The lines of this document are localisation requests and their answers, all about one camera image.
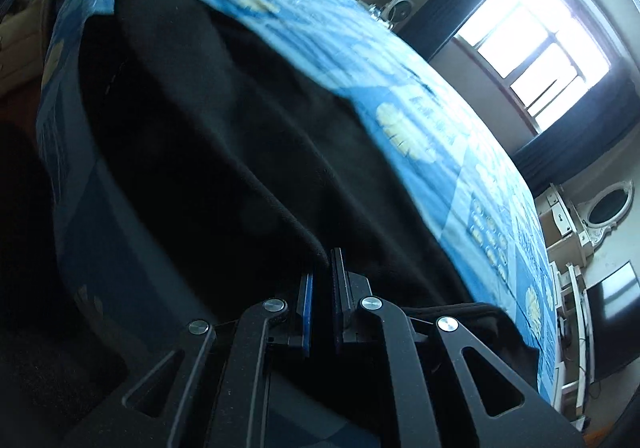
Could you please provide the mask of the white dressing table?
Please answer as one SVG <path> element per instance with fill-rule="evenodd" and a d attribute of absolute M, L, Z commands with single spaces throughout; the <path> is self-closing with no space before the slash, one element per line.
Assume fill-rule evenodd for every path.
<path fill-rule="evenodd" d="M 560 272 L 568 265 L 586 268 L 593 245 L 573 203 L 563 198 L 562 189 L 551 184 L 536 197 L 535 205 L 550 262 Z"/>

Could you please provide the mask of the blue patterned bed sheet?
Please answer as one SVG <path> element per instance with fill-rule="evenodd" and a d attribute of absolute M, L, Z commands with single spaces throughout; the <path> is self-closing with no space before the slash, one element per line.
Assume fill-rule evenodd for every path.
<path fill-rule="evenodd" d="M 200 0 L 246 26 L 299 72 L 347 99 L 390 161 L 476 304 L 506 313 L 553 394 L 555 308 L 526 182 L 464 99 L 356 0 Z M 82 30 L 114 0 L 61 0 L 36 119 L 53 197 L 58 272 L 75 302 L 106 311 L 130 362 L 197 316 L 217 322 L 137 218 L 94 142 L 78 78 Z"/>

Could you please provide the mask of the black flat television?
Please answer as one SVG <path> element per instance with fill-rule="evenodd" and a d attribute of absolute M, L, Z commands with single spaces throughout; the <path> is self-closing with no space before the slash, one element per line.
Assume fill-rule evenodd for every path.
<path fill-rule="evenodd" d="M 627 262 L 586 290 L 590 379 L 597 382 L 639 357 L 639 276 Z"/>

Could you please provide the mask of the white tv cabinet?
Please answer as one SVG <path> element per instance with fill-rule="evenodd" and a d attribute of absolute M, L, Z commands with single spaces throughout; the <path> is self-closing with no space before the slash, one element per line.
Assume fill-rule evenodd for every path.
<path fill-rule="evenodd" d="M 593 328 L 587 288 L 579 266 L 567 264 L 560 272 L 550 264 L 556 336 L 552 405 L 574 423 L 587 420 L 586 408 L 593 382 Z"/>

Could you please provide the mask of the black pants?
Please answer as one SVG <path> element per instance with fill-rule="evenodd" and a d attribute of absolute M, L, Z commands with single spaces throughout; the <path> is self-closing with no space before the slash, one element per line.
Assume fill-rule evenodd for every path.
<path fill-rule="evenodd" d="M 476 304 L 355 108 L 200 0 L 114 0 L 82 30 L 80 98 L 137 218 L 214 315 L 231 320 L 330 253 L 427 319 L 449 310 L 527 383 L 538 353 Z"/>

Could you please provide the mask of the white desk fan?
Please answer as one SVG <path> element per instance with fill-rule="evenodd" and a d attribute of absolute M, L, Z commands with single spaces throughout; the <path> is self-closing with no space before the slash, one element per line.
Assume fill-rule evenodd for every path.
<path fill-rule="evenodd" d="M 412 0 L 390 0 L 381 9 L 381 19 L 392 30 L 406 21 L 413 11 Z"/>

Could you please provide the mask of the bright window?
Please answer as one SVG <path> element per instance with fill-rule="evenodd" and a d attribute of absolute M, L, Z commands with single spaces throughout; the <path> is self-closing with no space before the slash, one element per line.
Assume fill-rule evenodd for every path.
<path fill-rule="evenodd" d="M 578 0 L 483 0 L 454 41 L 538 133 L 612 68 L 611 49 Z"/>

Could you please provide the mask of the oval white framed mirror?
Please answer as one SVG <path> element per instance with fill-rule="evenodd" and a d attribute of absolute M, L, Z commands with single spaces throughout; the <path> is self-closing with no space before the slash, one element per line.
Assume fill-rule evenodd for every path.
<path fill-rule="evenodd" d="M 604 239 L 626 218 L 632 202 L 634 184 L 631 180 L 622 180 L 578 205 L 578 216 L 594 250 L 599 249 Z"/>

